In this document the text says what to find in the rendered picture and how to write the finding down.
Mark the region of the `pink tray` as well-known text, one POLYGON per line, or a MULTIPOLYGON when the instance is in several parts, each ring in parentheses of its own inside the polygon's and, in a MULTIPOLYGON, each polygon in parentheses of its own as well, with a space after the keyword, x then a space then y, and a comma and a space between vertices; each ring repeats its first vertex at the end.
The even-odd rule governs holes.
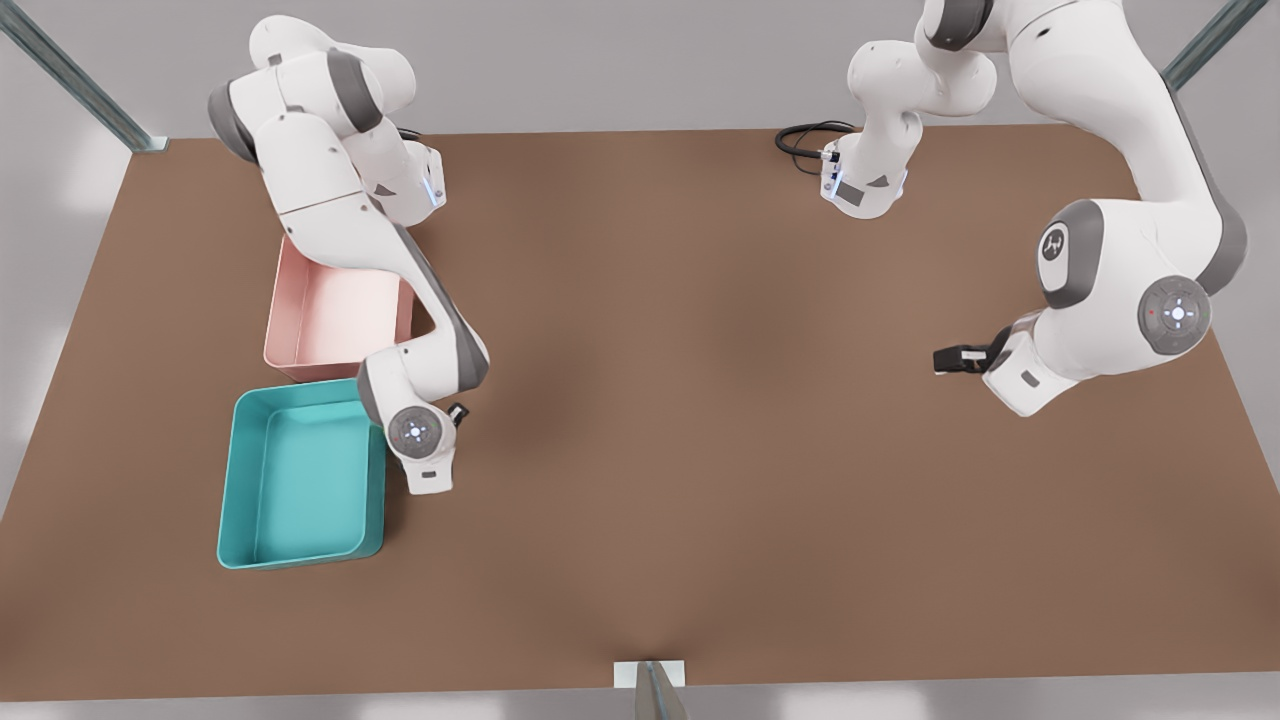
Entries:
POLYGON ((314 263, 285 236, 262 359, 300 383, 352 378, 367 355, 411 337, 413 304, 398 275, 314 263))

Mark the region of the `teal tray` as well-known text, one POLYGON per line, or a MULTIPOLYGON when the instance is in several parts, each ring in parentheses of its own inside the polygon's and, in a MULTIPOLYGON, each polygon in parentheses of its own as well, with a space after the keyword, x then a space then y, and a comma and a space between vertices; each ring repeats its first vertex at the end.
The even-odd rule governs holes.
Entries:
POLYGON ((218 534, 229 570, 374 556, 387 442, 353 379, 251 389, 236 402, 218 534))

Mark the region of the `silver frame post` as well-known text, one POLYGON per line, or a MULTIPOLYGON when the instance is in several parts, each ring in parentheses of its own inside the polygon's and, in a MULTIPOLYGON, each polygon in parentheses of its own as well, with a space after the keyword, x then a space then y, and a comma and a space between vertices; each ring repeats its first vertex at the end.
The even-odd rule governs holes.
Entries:
POLYGON ((1270 0, 1228 0, 1164 68, 1166 85, 1180 91, 1268 4, 1270 0))
POLYGON ((613 662, 613 684, 634 691, 634 720, 689 720, 677 692, 686 687, 684 660, 613 662))
POLYGON ((169 140, 147 132, 52 41, 14 0, 0 0, 0 32, 58 82, 133 154, 164 152, 169 140))

